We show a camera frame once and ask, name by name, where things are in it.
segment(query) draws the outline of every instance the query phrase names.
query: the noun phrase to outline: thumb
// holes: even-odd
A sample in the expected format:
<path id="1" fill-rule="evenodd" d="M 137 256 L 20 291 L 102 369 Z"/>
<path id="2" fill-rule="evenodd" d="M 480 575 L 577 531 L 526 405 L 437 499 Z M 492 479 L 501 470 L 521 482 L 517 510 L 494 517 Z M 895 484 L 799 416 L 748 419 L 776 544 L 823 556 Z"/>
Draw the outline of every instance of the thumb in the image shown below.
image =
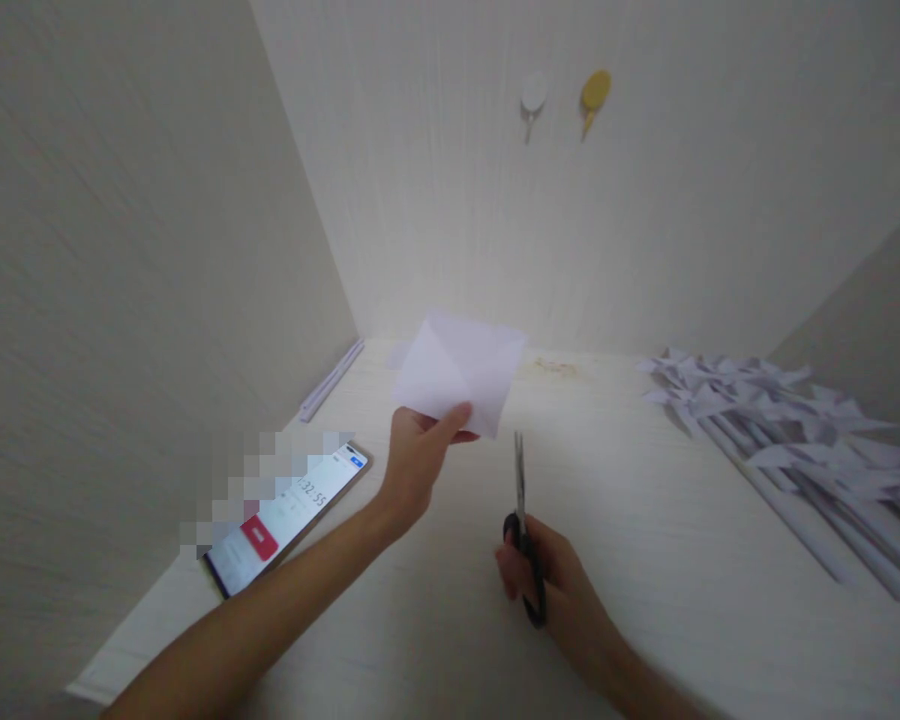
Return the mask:
<path id="1" fill-rule="evenodd" d="M 472 413 L 473 405 L 468 402 L 460 403 L 434 425 L 427 434 L 440 440 L 444 445 L 449 445 L 457 431 L 467 424 Z"/>
<path id="2" fill-rule="evenodd" d="M 509 589 L 513 588 L 536 607 L 537 590 L 533 584 L 533 571 L 527 559 L 513 545 L 504 545 L 498 549 L 496 558 L 500 577 L 508 589 L 507 594 L 509 595 Z"/>

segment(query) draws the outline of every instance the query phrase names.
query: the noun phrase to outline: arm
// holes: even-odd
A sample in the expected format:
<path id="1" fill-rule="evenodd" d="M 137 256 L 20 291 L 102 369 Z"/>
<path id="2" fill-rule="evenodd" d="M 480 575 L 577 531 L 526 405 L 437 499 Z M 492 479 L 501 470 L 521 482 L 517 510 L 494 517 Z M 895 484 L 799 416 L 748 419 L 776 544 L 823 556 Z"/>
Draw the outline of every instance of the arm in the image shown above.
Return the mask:
<path id="1" fill-rule="evenodd" d="M 631 720 L 706 717 L 623 639 L 570 541 L 529 515 L 527 532 L 546 577 L 547 631 L 577 674 Z M 536 604 L 530 565 L 511 538 L 496 558 L 507 597 Z"/>
<path id="2" fill-rule="evenodd" d="M 380 492 L 367 507 L 289 563 L 265 575 L 192 625 L 151 662 L 104 718 L 219 717 L 314 620 L 400 538 L 430 504 L 449 444 L 469 406 L 437 423 L 407 408 L 393 416 Z"/>

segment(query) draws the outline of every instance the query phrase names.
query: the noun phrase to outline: scissors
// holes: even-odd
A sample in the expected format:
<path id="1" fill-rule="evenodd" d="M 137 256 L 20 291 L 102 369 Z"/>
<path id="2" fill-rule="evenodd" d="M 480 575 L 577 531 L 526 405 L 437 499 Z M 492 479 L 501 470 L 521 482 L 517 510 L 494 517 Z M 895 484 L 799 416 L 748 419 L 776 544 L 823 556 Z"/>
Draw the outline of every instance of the scissors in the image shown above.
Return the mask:
<path id="1" fill-rule="evenodd" d="M 513 434 L 513 444 L 516 451 L 517 464 L 517 510 L 507 515 L 507 519 L 503 521 L 503 540 L 506 542 L 507 533 L 509 532 L 517 550 L 530 561 L 530 569 L 533 572 L 533 584 L 537 590 L 540 609 L 534 610 L 533 605 L 526 598 L 523 599 L 523 606 L 527 609 L 527 617 L 530 618 L 530 624 L 535 628 L 542 628 L 547 624 L 547 593 L 543 585 L 543 572 L 540 567 L 540 560 L 537 558 L 537 551 L 533 547 L 533 540 L 527 534 L 527 516 L 523 507 L 523 433 L 516 432 Z"/>

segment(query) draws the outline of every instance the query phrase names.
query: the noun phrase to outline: white paper square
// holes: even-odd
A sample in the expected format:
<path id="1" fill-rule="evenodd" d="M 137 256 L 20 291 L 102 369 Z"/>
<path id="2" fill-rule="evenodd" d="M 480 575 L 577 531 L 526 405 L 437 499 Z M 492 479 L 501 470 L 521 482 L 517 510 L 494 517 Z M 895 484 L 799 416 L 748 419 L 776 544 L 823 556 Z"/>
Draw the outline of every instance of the white paper square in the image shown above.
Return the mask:
<path id="1" fill-rule="evenodd" d="M 407 352 L 393 399 L 434 418 L 469 401 L 473 415 L 464 430 L 495 438 L 526 342 L 504 325 L 431 311 Z"/>

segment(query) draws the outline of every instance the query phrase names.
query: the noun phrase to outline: left hand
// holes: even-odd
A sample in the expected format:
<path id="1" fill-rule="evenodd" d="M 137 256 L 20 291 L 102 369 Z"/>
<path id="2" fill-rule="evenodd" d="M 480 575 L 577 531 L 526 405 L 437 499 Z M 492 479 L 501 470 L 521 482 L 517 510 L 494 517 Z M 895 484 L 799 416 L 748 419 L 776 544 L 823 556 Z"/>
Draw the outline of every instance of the left hand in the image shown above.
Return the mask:
<path id="1" fill-rule="evenodd" d="M 479 438 L 460 429 L 472 412 L 470 403 L 461 403 L 439 421 L 406 407 L 393 413 L 390 458 L 374 502 L 392 518 L 400 535 L 430 506 L 433 484 L 443 467 L 447 448 Z"/>

